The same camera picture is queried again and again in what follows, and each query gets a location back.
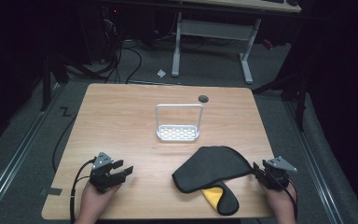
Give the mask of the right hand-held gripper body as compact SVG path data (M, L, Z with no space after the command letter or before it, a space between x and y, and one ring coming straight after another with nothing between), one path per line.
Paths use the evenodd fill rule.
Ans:
M264 174L261 182L267 189L280 190L286 188L289 184L288 173L297 171L297 168L283 157L263 160L263 165Z

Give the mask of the black metal stand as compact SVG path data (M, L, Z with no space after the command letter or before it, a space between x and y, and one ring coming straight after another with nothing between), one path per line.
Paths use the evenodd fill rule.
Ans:
M283 101L296 100L296 126L300 131L304 131L303 119L309 77L309 72L298 72L286 77L278 77L274 81L252 90L252 93L260 94L268 90L282 89Z
M69 58L62 56L61 54L52 54L46 57L43 61L43 98L42 98L42 111L46 111L48 105L51 102L51 77L55 77L59 84L67 84L69 81L69 75L66 70L66 66L72 66L83 75L92 78L101 78L96 72L92 72L85 66L77 63Z

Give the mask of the white-framed desk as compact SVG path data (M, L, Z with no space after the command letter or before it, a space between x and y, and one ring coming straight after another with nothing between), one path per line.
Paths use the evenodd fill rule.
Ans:
M289 0L178 0L179 5L196 3L212 6L233 7L234 9L255 9L258 12L299 13L301 7L298 3ZM244 80L247 84L253 83L252 74L248 64L252 46L261 23L257 17L253 25L228 24L217 21L195 21L183 19L182 13L177 13L175 49L172 59L172 76L178 77L181 60L181 37L183 35L212 37L229 40L245 41L245 49L239 54Z

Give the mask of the metal floor rail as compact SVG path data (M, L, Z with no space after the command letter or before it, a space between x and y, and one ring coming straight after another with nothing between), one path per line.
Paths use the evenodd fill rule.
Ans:
M327 186L327 183L324 179L321 168L319 167L310 147L310 143L307 139L307 136L303 131L300 130L296 123L296 111L294 106L289 102L282 103L289 119L291 120L294 129L296 130L296 135L299 138L300 144L302 146L302 151L305 157L306 164L310 170L310 176L314 182L315 188L318 192L318 195L321 199L321 202L324 206L325 213L328 216L331 224L344 224L341 214L337 209L335 200L333 199L332 192Z
M34 89L34 95L15 113L0 137L0 202L29 153L34 139L56 99L64 90L64 84L54 84L51 99L42 105L42 86Z

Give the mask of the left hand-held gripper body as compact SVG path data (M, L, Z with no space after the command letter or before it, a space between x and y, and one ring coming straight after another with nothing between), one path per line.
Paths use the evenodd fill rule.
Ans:
M115 162L113 158L101 151L92 165L89 182L101 193L117 186L113 184L113 174L111 173L113 162Z

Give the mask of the white hanging rack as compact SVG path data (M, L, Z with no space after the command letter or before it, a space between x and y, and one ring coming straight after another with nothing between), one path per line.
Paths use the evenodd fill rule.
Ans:
M194 142L200 136L201 104L160 104L155 108L157 137L162 142Z

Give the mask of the person's right hand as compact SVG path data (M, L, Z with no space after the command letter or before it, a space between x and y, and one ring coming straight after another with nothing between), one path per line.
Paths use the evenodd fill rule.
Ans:
M277 191L274 189L267 189L263 185L260 185L260 187L265 192L268 206L275 218L295 217L295 209L292 200L284 190Z

